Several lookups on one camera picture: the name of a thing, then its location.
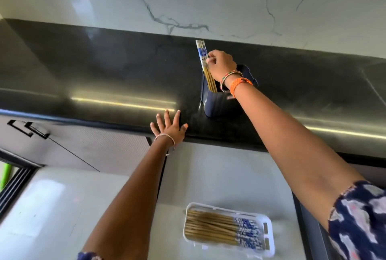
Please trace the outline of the person's left forearm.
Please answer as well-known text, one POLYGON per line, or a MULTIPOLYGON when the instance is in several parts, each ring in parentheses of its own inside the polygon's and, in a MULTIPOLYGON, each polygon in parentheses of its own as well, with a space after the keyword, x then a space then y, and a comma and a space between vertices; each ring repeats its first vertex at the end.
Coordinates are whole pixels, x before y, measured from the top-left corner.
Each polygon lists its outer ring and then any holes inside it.
POLYGON ((113 199, 81 252, 104 260, 147 260, 159 184, 170 146, 156 140, 113 199))

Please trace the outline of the multicolour beaded bangle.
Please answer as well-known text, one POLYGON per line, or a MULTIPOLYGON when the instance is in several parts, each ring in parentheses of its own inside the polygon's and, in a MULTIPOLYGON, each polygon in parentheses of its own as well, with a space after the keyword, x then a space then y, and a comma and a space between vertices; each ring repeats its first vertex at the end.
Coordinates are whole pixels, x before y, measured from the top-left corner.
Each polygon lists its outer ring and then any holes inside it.
POLYGON ((243 77, 243 74, 241 71, 238 71, 238 70, 233 70, 233 71, 230 71, 228 72, 227 74, 225 74, 221 81, 220 81, 220 90, 224 93, 230 93, 230 90, 228 87, 225 86, 225 81, 226 79, 231 76, 231 75, 238 75, 238 77, 242 78, 243 77))

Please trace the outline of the navy floral right sleeve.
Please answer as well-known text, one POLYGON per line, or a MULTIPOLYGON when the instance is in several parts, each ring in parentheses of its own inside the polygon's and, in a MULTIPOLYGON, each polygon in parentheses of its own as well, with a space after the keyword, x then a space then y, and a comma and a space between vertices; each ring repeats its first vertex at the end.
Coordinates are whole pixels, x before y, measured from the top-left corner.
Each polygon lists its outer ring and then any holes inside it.
POLYGON ((335 201, 328 234, 342 260, 386 260, 386 190, 355 182, 335 201))

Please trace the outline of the person's left hand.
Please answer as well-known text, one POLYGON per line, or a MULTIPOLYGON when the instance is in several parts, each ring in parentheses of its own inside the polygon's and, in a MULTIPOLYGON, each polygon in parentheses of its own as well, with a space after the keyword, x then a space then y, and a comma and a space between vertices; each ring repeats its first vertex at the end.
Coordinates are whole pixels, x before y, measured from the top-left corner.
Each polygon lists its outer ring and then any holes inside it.
MULTIPOLYGON (((175 112, 173 120, 170 119, 171 120, 171 126, 170 127, 165 127, 164 114, 157 113, 156 114, 156 122, 154 122, 155 125, 157 126, 158 130, 160 131, 160 133, 167 133, 173 137, 173 139, 175 140, 176 146, 179 143, 181 143, 185 138, 185 137, 181 137, 179 135, 179 130, 181 128, 180 115, 181 115, 181 111, 177 110, 175 112)), ((167 145, 171 146, 172 142, 170 141, 170 139, 168 137, 161 137, 157 140, 164 139, 164 138, 166 138, 167 145)))

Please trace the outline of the dark blue chopstick holder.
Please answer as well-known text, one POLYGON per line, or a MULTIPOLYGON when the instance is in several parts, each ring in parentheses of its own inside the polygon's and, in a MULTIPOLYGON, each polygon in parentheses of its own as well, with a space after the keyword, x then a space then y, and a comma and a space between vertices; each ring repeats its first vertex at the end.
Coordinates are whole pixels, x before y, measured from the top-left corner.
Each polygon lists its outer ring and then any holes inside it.
POLYGON ((221 91, 218 82, 215 83, 217 93, 209 90, 205 76, 202 75, 200 100, 205 115, 209 118, 234 118, 240 116, 243 109, 239 102, 230 93, 221 91))

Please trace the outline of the white plastic tray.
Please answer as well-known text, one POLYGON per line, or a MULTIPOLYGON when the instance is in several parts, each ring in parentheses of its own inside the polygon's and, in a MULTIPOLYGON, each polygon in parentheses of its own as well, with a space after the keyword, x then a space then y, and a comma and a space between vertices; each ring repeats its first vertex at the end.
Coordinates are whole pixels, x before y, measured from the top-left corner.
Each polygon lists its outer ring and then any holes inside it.
POLYGON ((247 213, 247 212, 242 212, 242 211, 236 211, 232 209, 224 209, 224 208, 219 208, 215 206, 210 206, 206 204, 200 204, 196 202, 192 202, 188 204, 186 207, 186 211, 188 209, 198 209, 201 211, 219 211, 221 214, 226 214, 226 215, 236 215, 239 214, 242 217, 246 217, 249 219, 256 219, 258 223, 262 224, 264 232, 263 232, 263 237, 264 237, 264 243, 265 243, 265 249, 263 251, 255 251, 255 250, 249 250, 245 248, 240 248, 240 247, 235 247, 235 246, 229 246, 229 245, 224 245, 224 244, 208 244, 208 243, 200 243, 196 241, 191 241, 188 240, 183 233, 183 237, 186 242, 192 244, 194 247, 200 246, 203 249, 208 249, 208 248, 222 248, 228 251, 232 252, 238 252, 238 253, 243 253, 245 254, 248 258, 258 258, 258 259, 263 259, 263 258, 271 258, 274 256, 276 248, 275 248, 275 243, 274 243, 274 235, 273 235, 273 226, 271 220, 268 218, 268 216, 264 214, 257 214, 257 213, 247 213))

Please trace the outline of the thin pink bangle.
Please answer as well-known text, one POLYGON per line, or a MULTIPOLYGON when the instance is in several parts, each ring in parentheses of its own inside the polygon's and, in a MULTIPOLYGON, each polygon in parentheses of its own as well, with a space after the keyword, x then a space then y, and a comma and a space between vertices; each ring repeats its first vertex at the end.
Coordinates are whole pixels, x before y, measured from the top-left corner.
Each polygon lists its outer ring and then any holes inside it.
POLYGON ((173 137, 171 135, 169 135, 167 133, 161 133, 155 137, 154 141, 156 141, 157 139, 159 139, 161 137, 168 137, 170 139, 170 141, 172 142, 172 145, 168 148, 168 150, 166 152, 166 156, 169 156, 172 152, 174 152, 174 150, 176 148, 175 140, 173 139, 173 137))

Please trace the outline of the bunch of blue-tipped bamboo chopsticks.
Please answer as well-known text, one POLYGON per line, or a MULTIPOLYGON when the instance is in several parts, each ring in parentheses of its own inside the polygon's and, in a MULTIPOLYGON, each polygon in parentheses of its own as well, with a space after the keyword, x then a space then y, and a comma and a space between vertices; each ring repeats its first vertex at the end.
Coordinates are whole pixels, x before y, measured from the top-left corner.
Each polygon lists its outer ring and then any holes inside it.
POLYGON ((203 71, 207 86, 211 92, 217 93, 218 91, 217 91, 217 86, 215 84, 215 80, 212 77, 208 64, 206 62, 209 56, 208 56, 205 42, 204 40, 197 39, 195 43, 200 57, 201 67, 202 67, 202 71, 203 71))

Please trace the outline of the black sliding door frame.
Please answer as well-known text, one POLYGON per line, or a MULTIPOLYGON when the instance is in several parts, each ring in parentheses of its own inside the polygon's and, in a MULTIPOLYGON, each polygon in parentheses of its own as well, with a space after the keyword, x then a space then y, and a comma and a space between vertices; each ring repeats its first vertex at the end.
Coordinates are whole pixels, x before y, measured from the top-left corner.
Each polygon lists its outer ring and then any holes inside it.
POLYGON ((29 183, 36 171, 44 167, 44 165, 22 158, 21 156, 2 148, 0 148, 0 161, 18 168, 15 175, 7 182, 4 189, 0 191, 1 223, 27 183, 29 183))

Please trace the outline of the grey cabinet door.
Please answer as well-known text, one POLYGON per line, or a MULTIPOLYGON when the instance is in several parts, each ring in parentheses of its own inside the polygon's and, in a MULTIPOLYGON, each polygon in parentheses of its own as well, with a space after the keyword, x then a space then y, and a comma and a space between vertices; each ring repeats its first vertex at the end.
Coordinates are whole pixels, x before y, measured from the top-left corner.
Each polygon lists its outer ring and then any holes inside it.
POLYGON ((42 165, 131 175, 149 147, 145 136, 0 115, 0 148, 42 165), (7 125, 11 119, 33 122, 51 135, 29 138, 7 125))

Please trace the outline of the green object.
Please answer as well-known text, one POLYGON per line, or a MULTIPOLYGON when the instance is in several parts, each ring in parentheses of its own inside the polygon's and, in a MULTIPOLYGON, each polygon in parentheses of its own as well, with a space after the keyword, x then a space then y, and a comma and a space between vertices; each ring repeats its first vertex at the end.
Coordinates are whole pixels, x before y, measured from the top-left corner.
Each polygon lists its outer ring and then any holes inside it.
POLYGON ((12 175, 13 166, 0 161, 0 192, 6 187, 12 175))

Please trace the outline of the person's right hand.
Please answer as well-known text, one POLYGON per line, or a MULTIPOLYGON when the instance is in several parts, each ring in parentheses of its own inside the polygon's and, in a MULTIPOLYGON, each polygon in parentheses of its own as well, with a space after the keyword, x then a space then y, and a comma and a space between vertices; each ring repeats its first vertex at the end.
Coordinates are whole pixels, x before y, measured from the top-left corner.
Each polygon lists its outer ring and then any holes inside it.
POLYGON ((237 69, 237 65, 233 61, 233 57, 230 54, 225 53, 224 51, 221 51, 221 63, 215 64, 215 65, 209 65, 208 67, 212 77, 217 82, 220 82, 222 77, 228 72, 237 69))

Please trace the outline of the navy floral left sleeve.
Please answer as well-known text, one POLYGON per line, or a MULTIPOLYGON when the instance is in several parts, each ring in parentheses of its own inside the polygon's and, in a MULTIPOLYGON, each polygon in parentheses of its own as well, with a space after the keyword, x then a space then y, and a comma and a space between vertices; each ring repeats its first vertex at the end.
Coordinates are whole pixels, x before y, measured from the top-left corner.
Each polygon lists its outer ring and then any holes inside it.
POLYGON ((104 260, 95 252, 79 252, 76 260, 104 260))

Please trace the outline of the person's right forearm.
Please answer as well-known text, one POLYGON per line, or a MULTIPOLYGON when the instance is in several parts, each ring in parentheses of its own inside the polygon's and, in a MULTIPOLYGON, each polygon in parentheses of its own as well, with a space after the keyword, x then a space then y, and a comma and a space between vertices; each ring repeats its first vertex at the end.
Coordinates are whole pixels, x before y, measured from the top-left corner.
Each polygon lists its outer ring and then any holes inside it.
POLYGON ((364 177, 318 136, 240 78, 226 81, 287 184, 327 230, 335 201, 364 177))

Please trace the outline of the pile of blue-patterned bamboo chopsticks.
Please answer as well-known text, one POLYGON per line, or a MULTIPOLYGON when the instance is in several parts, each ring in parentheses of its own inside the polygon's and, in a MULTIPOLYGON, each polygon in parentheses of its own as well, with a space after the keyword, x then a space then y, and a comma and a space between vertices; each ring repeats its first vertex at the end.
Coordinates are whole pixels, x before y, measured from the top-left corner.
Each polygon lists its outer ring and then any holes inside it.
POLYGON ((262 224, 256 219, 215 210, 188 209, 183 233, 191 241, 263 251, 266 247, 263 232, 262 224))

